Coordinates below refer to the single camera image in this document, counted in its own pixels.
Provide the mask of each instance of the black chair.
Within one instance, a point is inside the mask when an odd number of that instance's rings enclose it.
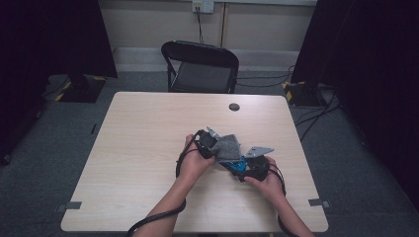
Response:
[[[167,62],[169,92],[234,93],[239,62],[228,49],[173,40],[164,43],[161,52]],[[172,60],[181,62],[178,71]]]

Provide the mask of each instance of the wooden table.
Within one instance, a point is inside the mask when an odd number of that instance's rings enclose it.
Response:
[[[229,105],[240,106],[237,112]],[[175,180],[187,134],[210,126],[235,134],[242,153],[275,149],[287,198],[314,232],[328,223],[283,97],[119,92],[114,96],[71,201],[64,231],[127,231],[145,217]],[[179,214],[175,232],[278,232],[275,211],[259,193],[219,164],[200,178]]]

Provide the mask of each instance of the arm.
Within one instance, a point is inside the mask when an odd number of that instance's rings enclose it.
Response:
[[[266,158],[271,165],[277,166],[274,159],[268,156]],[[262,182],[251,177],[245,177],[244,180],[259,190],[262,196],[272,204],[278,216],[291,233],[299,237],[314,236],[287,201],[282,191],[281,182],[276,175],[270,171]]]
[[[192,137],[192,135],[186,137],[185,146]],[[189,150],[194,149],[197,149],[197,146],[193,142]],[[204,159],[198,150],[189,152],[182,163],[179,177],[175,180],[163,199],[148,213],[147,217],[179,207],[200,176],[213,163],[213,157]],[[147,223],[139,227],[133,236],[172,236],[177,218],[178,215],[176,214]]]

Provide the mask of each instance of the carpeted floor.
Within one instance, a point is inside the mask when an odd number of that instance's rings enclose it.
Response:
[[[242,71],[239,77],[286,74]],[[283,95],[279,82],[286,78],[239,79],[236,94]],[[65,76],[51,77],[46,90],[63,80]],[[65,233],[60,229],[64,213],[56,208],[70,201],[114,94],[166,90],[165,72],[121,72],[119,79],[109,79],[95,104],[60,103],[53,100],[57,93],[47,96],[41,118],[11,153],[11,164],[0,167],[0,236],[124,236]],[[332,99],[331,91],[323,94],[326,101]],[[334,99],[330,108],[336,106],[339,102]],[[320,198],[331,204],[325,208],[329,230],[316,236],[419,236],[418,213],[363,146],[357,126],[337,108],[321,117],[302,141]],[[321,113],[313,108],[291,108],[291,112],[295,121]],[[309,125],[297,126],[300,136]]]

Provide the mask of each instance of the blue part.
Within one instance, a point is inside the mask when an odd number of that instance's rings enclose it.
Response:
[[[246,170],[247,162],[246,159],[242,156],[240,161],[236,162],[225,162],[228,167],[234,171],[243,172]]]

